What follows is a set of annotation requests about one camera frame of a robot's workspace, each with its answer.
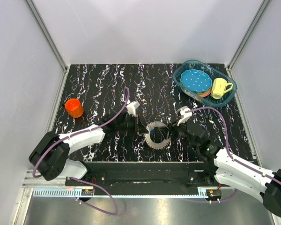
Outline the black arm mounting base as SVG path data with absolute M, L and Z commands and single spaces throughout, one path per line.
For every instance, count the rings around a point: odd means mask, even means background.
M 88 162 L 82 180 L 100 186 L 114 183 L 179 183 L 217 187 L 219 183 L 203 162 Z

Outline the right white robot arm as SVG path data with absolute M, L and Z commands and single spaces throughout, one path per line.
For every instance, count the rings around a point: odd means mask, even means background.
M 219 183 L 240 190 L 281 217 L 281 169 L 274 172 L 227 152 L 208 139 L 204 128 L 191 122 L 170 125 L 153 122 L 148 125 L 148 130 L 150 135 L 157 133 L 165 141 L 173 138 L 186 141 L 198 158 L 208 165 L 208 171 L 203 174 L 207 185 Z

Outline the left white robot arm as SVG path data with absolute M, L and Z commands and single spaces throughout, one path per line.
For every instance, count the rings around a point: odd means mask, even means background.
M 125 131 L 133 135 L 145 135 L 150 132 L 144 118 L 126 112 L 108 114 L 99 124 L 67 134 L 47 132 L 29 156 L 34 166 L 33 178 L 43 177 L 46 181 L 59 176 L 74 177 L 85 186 L 91 182 L 92 174 L 81 161 L 68 159 L 68 156 L 86 146 L 101 143 L 109 134 Z

